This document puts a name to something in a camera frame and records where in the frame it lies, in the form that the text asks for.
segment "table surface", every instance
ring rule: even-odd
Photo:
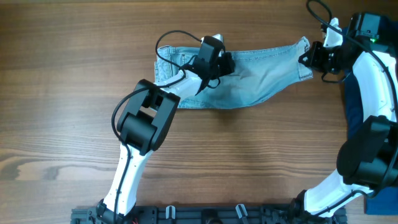
[[[0,5],[0,223],[69,223],[71,209],[108,193],[119,157],[111,113],[154,80],[164,32],[221,33],[228,50],[321,40],[304,0],[87,1]],[[397,1],[327,3],[342,26],[363,10],[398,19]],[[162,44],[197,46],[183,35]],[[251,108],[178,110],[137,204],[286,203],[335,169],[345,140],[341,87],[317,73]],[[347,209],[349,223],[398,222],[364,215],[362,198]]]

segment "black cable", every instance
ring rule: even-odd
[[[172,33],[187,34],[188,36],[190,36],[190,37],[194,38],[195,40],[201,42],[201,39],[199,39],[198,37],[195,37],[194,35],[192,35],[192,34],[186,32],[186,31],[183,31],[183,30],[171,30],[171,31],[168,31],[168,32],[166,32],[165,34],[163,34],[163,35],[160,36],[160,38],[157,40],[156,45],[155,45],[155,53],[156,53],[156,55],[158,56],[158,58],[162,59],[162,60],[165,61],[165,62],[168,62],[168,63],[171,64],[171,65],[176,66],[179,70],[181,70],[181,71],[183,72],[183,75],[182,75],[182,77],[181,77],[180,79],[178,79],[178,80],[176,80],[176,81],[174,81],[174,82],[172,82],[172,83],[169,83],[167,86],[162,86],[162,87],[160,87],[160,88],[167,88],[167,87],[170,87],[170,86],[172,86],[172,85],[174,85],[174,84],[176,84],[176,83],[182,81],[182,80],[187,76],[187,74],[185,73],[185,70],[182,68],[182,66],[179,66],[178,64],[176,64],[176,63],[174,63],[174,62],[172,62],[172,61],[170,61],[170,60],[167,60],[166,58],[163,58],[162,56],[160,56],[160,54],[159,54],[158,51],[157,51],[157,48],[158,48],[158,46],[159,46],[159,42],[160,42],[165,36],[167,36],[167,35],[169,35],[169,34],[172,34]]]
[[[349,75],[350,75],[351,73],[352,73],[352,72],[350,72],[348,75],[345,75],[343,78],[341,78],[341,79],[338,80],[338,81],[331,81],[331,80],[326,80],[326,79],[325,79],[325,76],[328,74],[328,72],[325,72],[324,74],[322,74],[321,79],[322,79],[322,81],[325,82],[325,83],[342,84],[342,83],[346,80],[346,78],[349,77]]]
[[[380,66],[381,66],[382,69],[383,69],[383,72],[386,73],[387,78],[388,78],[389,83],[390,83],[390,86],[391,86],[392,97],[393,97],[393,100],[394,100],[394,112],[395,112],[395,115],[396,115],[396,119],[398,119],[398,99],[397,99],[397,92],[396,92],[395,84],[394,84],[394,81],[393,81],[392,76],[391,76],[391,74],[390,74],[390,71],[389,71],[388,68],[384,65],[384,63],[382,62],[382,60],[381,60],[375,53],[373,53],[373,51],[372,51],[371,49],[369,49],[369,48],[366,47],[365,45],[361,44],[361,43],[358,42],[357,40],[354,40],[354,39],[351,38],[350,36],[343,34],[340,30],[338,30],[338,29],[336,29],[335,27],[333,27],[332,25],[330,25],[330,22],[326,22],[326,21],[324,21],[321,17],[319,17],[318,15],[316,15],[316,14],[312,11],[312,9],[310,8],[310,2],[317,2],[317,3],[321,4],[321,5],[325,8],[325,9],[328,11],[328,13],[329,13],[329,21],[331,21],[331,15],[332,15],[332,13],[331,13],[330,8],[329,8],[325,3],[321,2],[320,0],[308,0],[307,3],[306,3],[306,7],[307,7],[307,10],[309,11],[309,13],[310,13],[314,18],[316,18],[316,19],[317,19],[318,21],[320,21],[322,24],[326,25],[326,26],[327,26],[328,28],[330,28],[331,30],[333,30],[333,31],[335,31],[336,33],[338,33],[338,34],[340,34],[341,36],[343,36],[343,38],[345,38],[346,40],[348,40],[348,41],[350,41],[350,42],[356,44],[356,45],[359,46],[359,47],[361,47],[365,52],[367,52],[367,53],[369,53],[370,55],[372,55],[372,57],[380,64]],[[395,153],[394,153],[394,155],[393,155],[393,157],[392,157],[392,159],[391,159],[391,161],[390,161],[390,163],[389,163],[389,165],[388,165],[388,168],[387,168],[386,172],[384,173],[384,176],[383,176],[383,178],[382,178],[381,183],[380,183],[380,184],[378,185],[378,187],[374,190],[374,192],[373,192],[372,195],[368,195],[368,194],[366,194],[366,193],[364,193],[364,192],[362,192],[362,191],[354,191],[354,192],[361,193],[361,194],[363,194],[363,195],[366,195],[366,197],[369,197],[369,198],[374,198],[374,197],[376,197],[376,195],[377,195],[384,187],[386,187],[387,179],[388,179],[389,174],[390,174],[390,172],[391,172],[391,170],[392,170],[392,168],[393,168],[393,166],[394,166],[394,164],[395,164],[395,162],[396,162],[397,157],[398,157],[398,149],[396,149],[396,151],[395,151]],[[332,207],[333,207],[333,208],[336,208],[337,206],[339,206],[339,205],[341,205],[342,203],[344,203],[345,200],[348,200],[350,197],[352,197],[352,196],[354,196],[354,195],[355,195],[355,194],[352,194],[352,193],[349,194],[349,195],[347,195],[347,197],[343,198],[341,201],[339,201],[336,205],[334,205],[334,206],[332,206]],[[317,213],[315,216],[319,216],[319,215],[321,215],[321,214],[323,214],[323,213],[325,213],[325,212],[328,212],[328,211],[330,211],[330,210],[331,210],[331,209],[328,208],[328,209],[326,209],[326,210],[324,210],[324,211],[321,211],[321,212]]]
[[[183,79],[186,77],[185,70],[183,69],[184,65],[179,66],[179,65],[177,65],[176,63],[174,63],[174,62],[172,62],[172,61],[170,61],[170,60],[167,60],[167,59],[163,58],[162,56],[159,55],[159,53],[158,53],[158,51],[157,51],[159,42],[163,39],[163,37],[165,37],[165,36],[168,35],[168,34],[175,33],[175,32],[187,34],[187,35],[189,35],[190,37],[194,38],[195,40],[201,42],[201,39],[195,37],[194,35],[192,35],[192,34],[190,34],[190,33],[188,33],[188,32],[182,31],[182,30],[171,30],[171,31],[166,32],[166,33],[163,34],[162,36],[160,36],[160,38],[159,38],[159,40],[156,42],[156,46],[155,46],[156,55],[157,55],[160,59],[164,60],[165,62],[168,62],[168,63],[170,63],[171,65],[175,65],[176,67],[178,67],[179,70],[182,70],[182,72],[183,72],[183,77],[180,78],[180,79],[178,79],[178,80],[176,80],[176,81],[174,81],[174,82],[172,82],[172,83],[168,83],[167,85],[157,86],[158,88],[168,88],[168,87],[170,87],[170,86],[172,86],[172,85],[174,85],[174,84],[180,82],[181,80],[183,80]],[[195,57],[197,57],[197,55],[192,56],[191,59],[190,59],[185,65],[189,64]],[[126,150],[127,150],[127,161],[126,161],[126,165],[124,166],[124,170],[123,170],[122,176],[121,176],[121,178],[120,178],[119,186],[118,186],[118,189],[117,189],[117,191],[116,191],[116,197],[115,197],[115,200],[114,200],[114,210],[113,210],[113,223],[114,223],[114,224],[116,224],[116,212],[117,212],[117,209],[118,209],[118,202],[119,202],[120,190],[121,190],[121,187],[122,187],[122,184],[123,184],[124,177],[126,176],[127,169],[128,169],[128,167],[129,167],[130,159],[131,159],[131,151],[130,151],[130,149],[129,149],[129,146],[127,145],[126,142],[124,142],[124,140],[122,139],[122,137],[121,137],[120,134],[118,133],[118,130],[116,129],[116,125],[115,125],[116,114],[118,113],[120,107],[122,107],[122,105],[123,105],[128,99],[130,99],[130,98],[133,97],[134,95],[136,95],[136,94],[138,94],[138,93],[140,93],[140,92],[142,92],[142,91],[146,91],[146,90],[150,90],[150,88],[141,88],[141,89],[139,89],[139,90],[134,90],[132,93],[130,93],[130,94],[128,94],[127,96],[125,96],[125,97],[118,103],[118,105],[116,105],[115,109],[113,110],[112,117],[111,117],[111,126],[112,126],[113,133],[114,133],[114,135],[118,138],[118,140],[121,142],[121,144],[122,144],[124,147],[126,147]]]
[[[220,85],[220,83],[221,83],[221,80],[220,80],[220,78],[219,78],[219,77],[217,78],[217,80],[218,80],[217,86],[211,86],[211,85],[207,85],[207,87],[208,87],[208,88],[212,88],[212,89],[215,89],[215,88],[217,88],[217,87]]]

